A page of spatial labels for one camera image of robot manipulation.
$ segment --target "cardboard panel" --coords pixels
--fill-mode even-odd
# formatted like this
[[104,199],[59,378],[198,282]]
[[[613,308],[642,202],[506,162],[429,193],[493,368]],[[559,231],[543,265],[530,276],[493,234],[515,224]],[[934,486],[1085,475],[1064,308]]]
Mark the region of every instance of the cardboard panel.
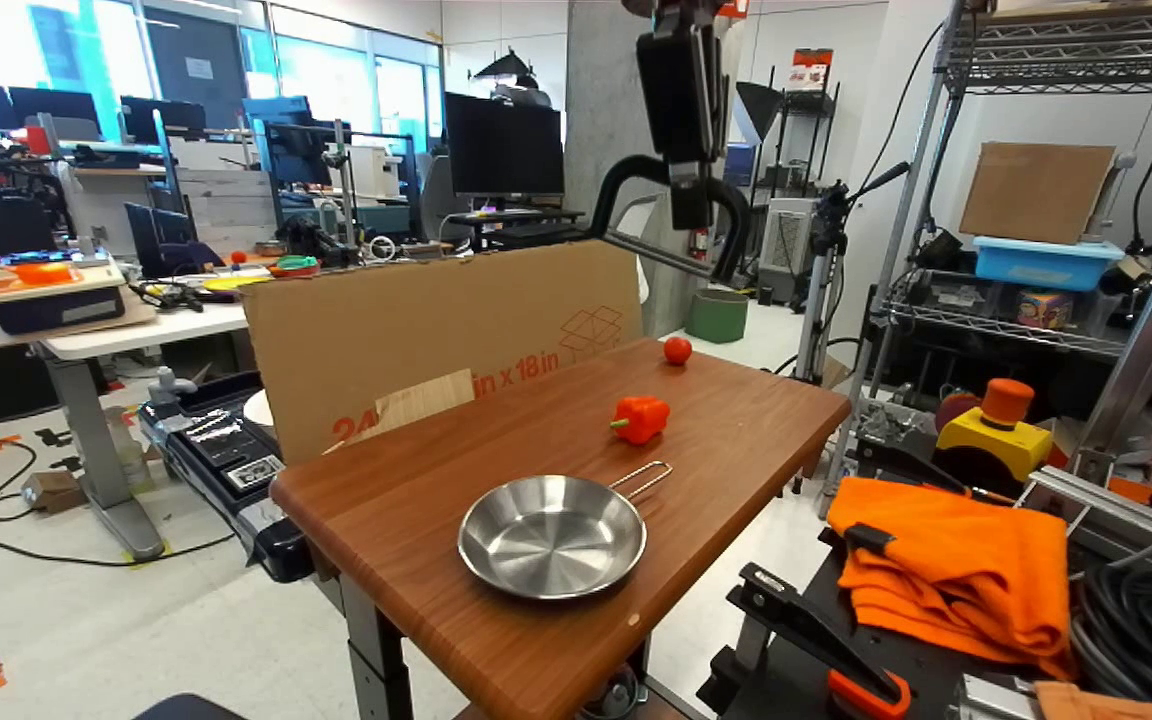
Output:
[[1114,144],[981,144],[965,231],[1071,245],[1114,176]]
[[642,337],[634,254],[598,241],[257,282],[243,308],[290,463],[385,424],[390,390],[469,368],[493,394]]

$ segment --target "floor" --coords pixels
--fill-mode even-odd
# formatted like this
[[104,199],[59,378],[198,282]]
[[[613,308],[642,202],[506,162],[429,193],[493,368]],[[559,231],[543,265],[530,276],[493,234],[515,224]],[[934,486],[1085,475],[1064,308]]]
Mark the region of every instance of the floor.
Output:
[[[795,349],[800,321],[788,308],[754,308],[740,344],[702,353],[754,368],[780,365]],[[146,386],[108,404],[133,408]],[[71,447],[45,447],[35,428],[66,428],[58,410],[0,424],[42,451],[42,466]],[[0,451],[0,480],[25,463]],[[223,523],[181,485],[142,492],[172,547],[223,535]],[[740,562],[760,560],[791,584],[807,584],[825,560],[812,494],[780,494],[711,562],[654,636],[654,676],[698,702],[709,657],[738,638],[740,615],[726,602]],[[0,535],[42,551],[108,554],[119,547],[93,512],[54,521],[25,516]],[[200,690],[252,720],[350,720],[355,717],[336,607],[303,584],[271,584],[243,566],[242,544],[146,566],[59,566],[0,551],[0,717],[137,717],[172,690]],[[409,652],[417,717],[458,717],[459,690]]]

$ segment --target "stainless steel bowl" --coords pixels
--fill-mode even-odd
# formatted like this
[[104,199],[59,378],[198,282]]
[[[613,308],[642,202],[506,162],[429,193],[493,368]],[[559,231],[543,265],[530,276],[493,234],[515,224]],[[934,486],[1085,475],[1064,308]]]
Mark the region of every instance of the stainless steel bowl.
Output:
[[459,560],[486,584],[525,600],[581,600],[626,578],[648,523],[607,485],[525,475],[482,494],[458,535]]

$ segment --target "storage bin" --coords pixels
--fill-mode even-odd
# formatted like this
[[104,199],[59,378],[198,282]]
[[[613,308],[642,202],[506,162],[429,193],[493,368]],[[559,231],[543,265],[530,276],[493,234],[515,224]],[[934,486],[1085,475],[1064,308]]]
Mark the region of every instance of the storage bin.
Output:
[[1115,245],[1027,245],[1027,241],[975,241],[975,276],[997,282],[1094,293],[1103,266],[1123,260]]

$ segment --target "red pepper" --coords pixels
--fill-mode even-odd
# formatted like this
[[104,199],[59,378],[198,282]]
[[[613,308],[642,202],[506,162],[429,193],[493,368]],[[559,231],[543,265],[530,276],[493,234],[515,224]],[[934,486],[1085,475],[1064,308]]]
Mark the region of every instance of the red pepper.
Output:
[[626,443],[655,443],[668,424],[668,404],[661,394],[621,394],[615,421]]

